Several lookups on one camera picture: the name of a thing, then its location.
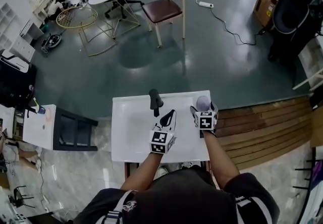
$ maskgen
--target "wooden floor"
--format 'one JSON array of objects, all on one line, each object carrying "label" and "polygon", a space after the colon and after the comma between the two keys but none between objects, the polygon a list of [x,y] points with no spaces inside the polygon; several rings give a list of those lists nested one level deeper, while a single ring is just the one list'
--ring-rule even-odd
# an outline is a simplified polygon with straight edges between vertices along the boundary
[{"label": "wooden floor", "polygon": [[216,136],[240,170],[279,157],[311,136],[308,97],[221,110]]}]

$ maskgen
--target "green epoxy floor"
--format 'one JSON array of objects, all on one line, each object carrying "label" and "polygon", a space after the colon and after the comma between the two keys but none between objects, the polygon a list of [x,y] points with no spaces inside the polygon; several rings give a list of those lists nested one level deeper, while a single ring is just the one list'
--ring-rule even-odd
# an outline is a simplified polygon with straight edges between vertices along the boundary
[{"label": "green epoxy floor", "polygon": [[[148,3],[154,0],[142,0]],[[214,4],[214,13],[239,33],[245,42],[261,29],[252,10],[256,0],[199,0]],[[104,6],[94,9],[102,15]],[[195,0],[186,0],[186,39],[181,20],[160,27],[162,48],[157,48],[155,31],[148,32],[143,11],[133,5],[141,26],[117,38],[118,45],[88,58],[76,31],[65,31],[62,43],[44,58],[37,52],[35,96],[41,104],[56,104],[85,117],[112,115],[112,98],[160,93],[210,90],[220,109],[287,99],[308,93],[304,85],[292,90],[293,75],[267,54],[272,37],[257,38],[256,46],[241,45],[224,31],[210,10]],[[51,33],[58,30],[51,24]],[[96,52],[111,42],[101,35],[88,46]],[[297,62],[296,83],[305,79]]]}]

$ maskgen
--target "fiducial marker cube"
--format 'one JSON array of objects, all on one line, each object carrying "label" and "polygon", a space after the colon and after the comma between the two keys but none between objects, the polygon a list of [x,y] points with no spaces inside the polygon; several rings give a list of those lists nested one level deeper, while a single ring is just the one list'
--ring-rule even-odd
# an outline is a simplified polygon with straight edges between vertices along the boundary
[{"label": "fiducial marker cube", "polygon": [[150,131],[149,147],[150,152],[166,154],[175,143],[174,132],[168,131]]},{"label": "fiducial marker cube", "polygon": [[200,130],[214,130],[217,125],[216,112],[196,112],[195,126]]}]

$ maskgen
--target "power strip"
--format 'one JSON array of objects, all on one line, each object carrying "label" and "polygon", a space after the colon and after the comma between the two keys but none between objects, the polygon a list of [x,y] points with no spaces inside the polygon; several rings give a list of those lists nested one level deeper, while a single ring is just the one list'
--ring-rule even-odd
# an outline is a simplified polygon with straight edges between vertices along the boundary
[{"label": "power strip", "polygon": [[209,3],[205,3],[205,2],[199,2],[200,6],[203,6],[203,7],[207,7],[207,8],[211,8],[213,9],[214,5],[213,4],[209,4]]}]

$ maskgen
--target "sneaker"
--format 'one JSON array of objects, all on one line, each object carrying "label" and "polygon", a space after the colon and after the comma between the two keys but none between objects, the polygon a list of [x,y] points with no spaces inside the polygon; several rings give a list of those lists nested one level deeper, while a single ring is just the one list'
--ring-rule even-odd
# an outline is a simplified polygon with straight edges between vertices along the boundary
[{"label": "sneaker", "polygon": [[37,147],[37,148],[36,148],[36,151],[37,151],[37,153],[38,153],[38,157],[40,157],[40,156],[41,156],[42,148],[41,148],[41,147]]},{"label": "sneaker", "polygon": [[158,168],[157,173],[158,173],[158,177],[162,177],[168,174],[168,170],[165,167],[161,166],[160,168]]},{"label": "sneaker", "polygon": [[36,162],[36,168],[38,169],[38,173],[41,172],[41,160],[38,159],[37,162]]},{"label": "sneaker", "polygon": [[184,162],[184,163],[182,163],[181,169],[183,167],[186,167],[187,169],[189,169],[192,166],[193,166],[193,162]]}]

